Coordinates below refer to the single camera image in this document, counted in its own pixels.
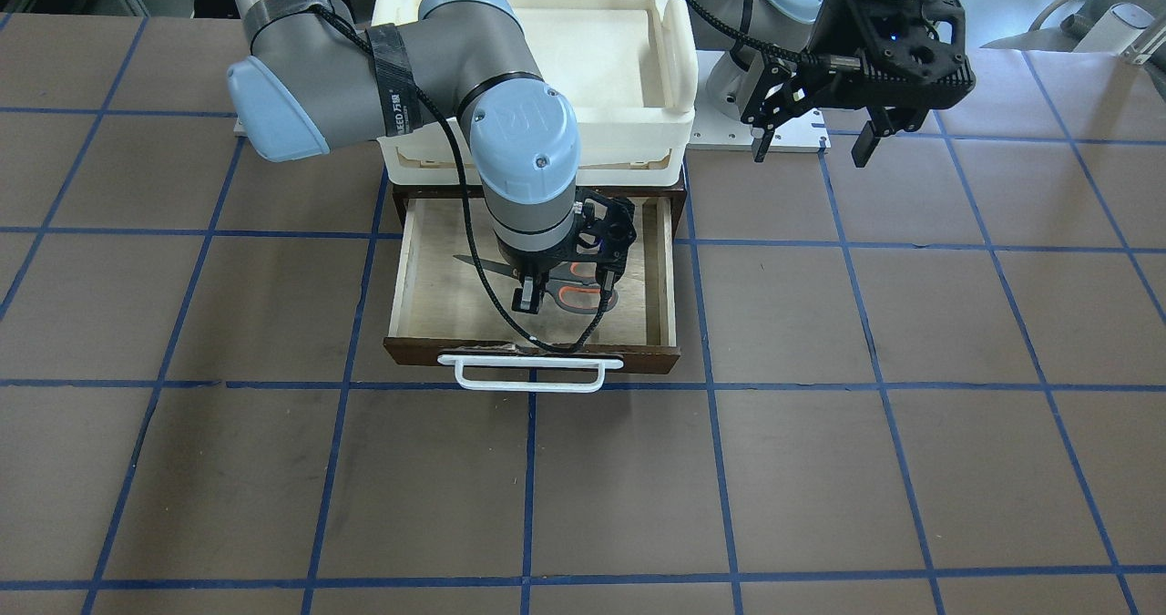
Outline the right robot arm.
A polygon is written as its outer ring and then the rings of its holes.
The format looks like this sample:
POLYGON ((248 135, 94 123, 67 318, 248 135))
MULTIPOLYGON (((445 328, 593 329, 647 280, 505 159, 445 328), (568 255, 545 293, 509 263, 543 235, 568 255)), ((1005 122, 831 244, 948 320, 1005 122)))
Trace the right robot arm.
POLYGON ((607 310, 633 209, 576 183, 578 117, 507 0, 422 0, 415 22, 363 32, 343 0, 234 1, 250 55, 229 68, 229 92, 258 154, 295 161, 458 126, 517 274, 512 309, 536 313, 563 263, 595 263, 607 310))

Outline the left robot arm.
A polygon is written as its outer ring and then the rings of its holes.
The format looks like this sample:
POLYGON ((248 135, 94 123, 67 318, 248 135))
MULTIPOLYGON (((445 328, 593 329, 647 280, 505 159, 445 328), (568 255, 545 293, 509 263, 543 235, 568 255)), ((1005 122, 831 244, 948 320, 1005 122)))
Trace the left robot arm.
POLYGON ((697 46, 723 54, 707 92, 750 127, 757 162, 813 109, 863 109, 851 158, 865 167, 883 138, 915 132, 976 84, 958 0, 684 1, 697 46))

